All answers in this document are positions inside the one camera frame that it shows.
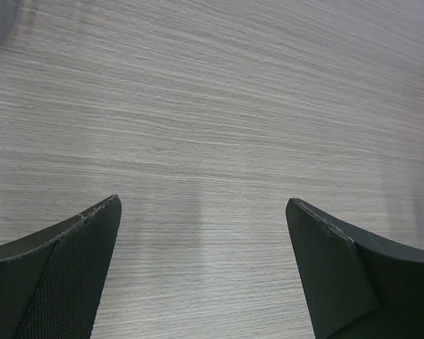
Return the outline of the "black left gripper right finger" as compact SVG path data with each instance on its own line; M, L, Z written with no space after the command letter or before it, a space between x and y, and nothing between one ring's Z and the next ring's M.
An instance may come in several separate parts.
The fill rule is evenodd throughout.
M316 338L424 338L424 250L299 198L285 215Z

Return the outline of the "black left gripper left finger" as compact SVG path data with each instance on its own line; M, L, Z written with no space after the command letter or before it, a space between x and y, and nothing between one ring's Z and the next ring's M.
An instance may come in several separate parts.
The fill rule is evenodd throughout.
M89 338L122 216L112 195L0 246L0 338Z

